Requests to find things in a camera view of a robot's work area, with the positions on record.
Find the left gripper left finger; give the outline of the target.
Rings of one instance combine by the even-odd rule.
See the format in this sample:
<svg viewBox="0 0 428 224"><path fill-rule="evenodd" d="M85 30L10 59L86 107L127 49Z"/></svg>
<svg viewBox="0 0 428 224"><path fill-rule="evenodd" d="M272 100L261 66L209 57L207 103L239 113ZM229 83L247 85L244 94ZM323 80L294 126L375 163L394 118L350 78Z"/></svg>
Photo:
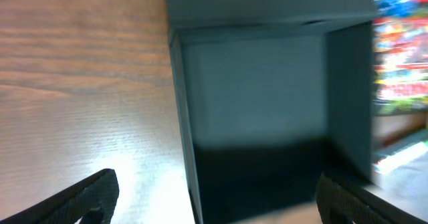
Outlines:
<svg viewBox="0 0 428 224"><path fill-rule="evenodd" d="M115 170L102 169L1 224L110 224L119 192Z"/></svg>

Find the Haribo gummy candy bag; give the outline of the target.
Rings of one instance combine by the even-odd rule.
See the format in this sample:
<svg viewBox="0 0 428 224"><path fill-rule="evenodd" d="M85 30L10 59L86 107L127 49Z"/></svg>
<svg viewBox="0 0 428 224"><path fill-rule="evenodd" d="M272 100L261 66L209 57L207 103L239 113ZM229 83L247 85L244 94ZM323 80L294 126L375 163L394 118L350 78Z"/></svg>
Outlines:
<svg viewBox="0 0 428 224"><path fill-rule="evenodd" d="M377 116L427 110L427 18L383 17L373 22Z"/></svg>

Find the dark green gift box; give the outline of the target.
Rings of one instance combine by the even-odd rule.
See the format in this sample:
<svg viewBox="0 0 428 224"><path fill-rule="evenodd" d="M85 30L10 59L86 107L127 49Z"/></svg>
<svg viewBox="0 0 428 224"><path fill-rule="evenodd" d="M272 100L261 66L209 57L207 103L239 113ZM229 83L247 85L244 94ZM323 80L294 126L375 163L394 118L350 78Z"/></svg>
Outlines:
<svg viewBox="0 0 428 224"><path fill-rule="evenodd" d="M372 176L374 0L167 0L197 223L315 199Z"/></svg>

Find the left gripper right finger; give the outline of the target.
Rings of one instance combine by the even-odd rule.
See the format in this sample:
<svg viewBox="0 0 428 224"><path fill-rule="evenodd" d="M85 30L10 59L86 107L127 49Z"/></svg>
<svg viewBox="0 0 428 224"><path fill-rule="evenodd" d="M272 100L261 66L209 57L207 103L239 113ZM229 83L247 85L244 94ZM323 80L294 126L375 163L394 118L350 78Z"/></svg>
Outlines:
<svg viewBox="0 0 428 224"><path fill-rule="evenodd" d="M427 224L362 187L325 173L316 185L316 205L323 224Z"/></svg>

